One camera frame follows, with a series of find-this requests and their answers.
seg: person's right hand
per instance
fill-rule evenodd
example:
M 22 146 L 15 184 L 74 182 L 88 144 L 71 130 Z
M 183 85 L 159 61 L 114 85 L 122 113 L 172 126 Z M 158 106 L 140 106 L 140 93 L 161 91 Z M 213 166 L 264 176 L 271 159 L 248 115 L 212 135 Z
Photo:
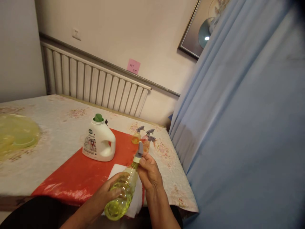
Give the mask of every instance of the person's right hand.
M 142 156 L 138 173 L 146 193 L 163 188 L 162 176 L 158 165 L 149 154 Z

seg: dark clothing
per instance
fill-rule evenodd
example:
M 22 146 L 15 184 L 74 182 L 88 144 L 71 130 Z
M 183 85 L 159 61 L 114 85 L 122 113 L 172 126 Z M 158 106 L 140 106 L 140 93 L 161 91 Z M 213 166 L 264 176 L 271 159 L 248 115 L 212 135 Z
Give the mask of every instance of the dark clothing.
M 171 206 L 171 209 L 180 227 L 183 228 L 178 207 Z M 65 205 L 51 197 L 35 197 L 13 211 L 0 225 L 0 229 L 57 229 L 76 210 L 76 207 Z M 152 228 L 147 207 L 143 207 L 136 218 L 141 222 L 139 228 Z

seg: white wall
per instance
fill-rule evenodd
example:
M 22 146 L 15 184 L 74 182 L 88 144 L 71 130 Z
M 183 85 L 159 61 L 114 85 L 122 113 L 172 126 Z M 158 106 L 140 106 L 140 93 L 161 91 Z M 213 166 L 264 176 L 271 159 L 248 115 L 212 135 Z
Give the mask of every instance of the white wall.
M 177 50 L 197 0 L 36 0 L 39 31 L 181 93 L 195 60 Z M 72 28 L 81 41 L 72 38 Z M 177 96 L 153 90 L 140 118 L 165 124 Z
M 46 95 L 34 0 L 1 0 L 0 33 L 0 102 Z

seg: wall socket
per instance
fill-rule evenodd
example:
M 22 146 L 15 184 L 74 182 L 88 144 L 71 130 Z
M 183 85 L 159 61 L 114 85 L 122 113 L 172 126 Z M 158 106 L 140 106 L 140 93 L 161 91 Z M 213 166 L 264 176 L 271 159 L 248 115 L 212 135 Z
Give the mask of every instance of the wall socket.
M 74 37 L 77 40 L 80 40 L 80 31 L 76 28 L 72 28 L 72 37 Z

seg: picture frame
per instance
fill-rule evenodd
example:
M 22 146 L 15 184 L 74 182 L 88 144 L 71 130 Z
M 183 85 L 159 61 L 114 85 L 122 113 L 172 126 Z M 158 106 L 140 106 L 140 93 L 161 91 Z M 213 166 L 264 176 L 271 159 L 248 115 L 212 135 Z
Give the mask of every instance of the picture frame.
M 226 5 L 228 1 L 229 0 L 198 0 L 178 49 L 198 60 L 211 35 L 209 32 L 211 21 L 219 15 L 218 8 L 223 8 L 221 5 Z

